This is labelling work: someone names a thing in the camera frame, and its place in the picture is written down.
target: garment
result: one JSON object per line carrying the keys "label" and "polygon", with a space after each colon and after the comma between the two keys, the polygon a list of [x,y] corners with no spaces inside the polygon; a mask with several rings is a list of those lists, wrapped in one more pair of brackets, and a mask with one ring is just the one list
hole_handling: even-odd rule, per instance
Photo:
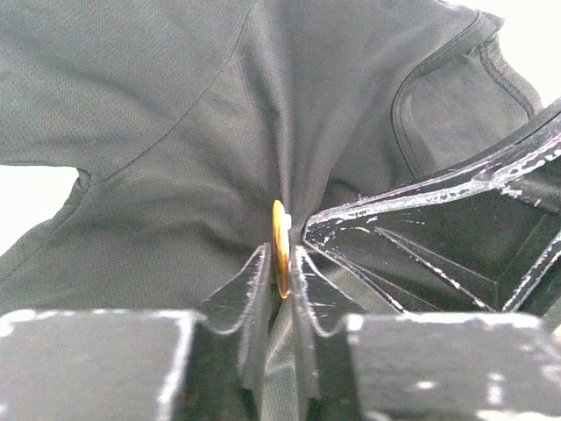
{"label": "garment", "polygon": [[[195,307],[271,240],[275,198],[298,232],[541,110],[501,20],[434,0],[7,0],[0,22],[0,164],[80,173],[0,258],[1,313]],[[295,419],[287,303],[269,347],[263,419]]]}

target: yellow object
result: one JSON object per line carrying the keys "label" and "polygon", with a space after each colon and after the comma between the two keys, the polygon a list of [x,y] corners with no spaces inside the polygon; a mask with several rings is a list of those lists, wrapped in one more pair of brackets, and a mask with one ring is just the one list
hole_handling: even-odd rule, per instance
{"label": "yellow object", "polygon": [[291,225],[290,219],[290,215],[284,211],[281,201],[275,200],[273,204],[273,253],[277,286],[282,299],[288,297],[288,257],[290,256],[288,230]]}

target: white background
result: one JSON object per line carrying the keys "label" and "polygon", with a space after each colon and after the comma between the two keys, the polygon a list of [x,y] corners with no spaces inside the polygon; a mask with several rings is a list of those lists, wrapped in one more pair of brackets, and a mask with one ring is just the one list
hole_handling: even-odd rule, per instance
{"label": "white background", "polygon": [[[544,106],[561,96],[561,0],[449,3],[505,18],[501,47],[507,60],[536,87]],[[74,168],[0,166],[0,254],[36,224],[53,217],[76,176]]]}

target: wrinkled fabric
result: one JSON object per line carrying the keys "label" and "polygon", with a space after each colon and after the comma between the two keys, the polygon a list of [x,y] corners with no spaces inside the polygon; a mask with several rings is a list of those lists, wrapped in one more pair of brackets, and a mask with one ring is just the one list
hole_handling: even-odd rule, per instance
{"label": "wrinkled fabric", "polygon": [[[0,258],[0,312],[195,307],[323,209],[466,160],[541,110],[501,21],[434,0],[7,0],[0,164],[78,168]],[[325,263],[368,310],[391,311]],[[288,302],[263,419],[296,419]]]}

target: white surface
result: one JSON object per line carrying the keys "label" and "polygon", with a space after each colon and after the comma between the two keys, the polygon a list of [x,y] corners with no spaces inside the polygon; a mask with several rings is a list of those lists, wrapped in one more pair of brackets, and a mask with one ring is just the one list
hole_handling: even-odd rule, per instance
{"label": "white surface", "polygon": [[[561,0],[448,3],[505,18],[501,47],[506,59],[536,87],[544,105],[561,96],[561,54],[556,53],[561,45]],[[73,168],[0,166],[0,254],[36,224],[53,217],[67,199],[76,176]]]}

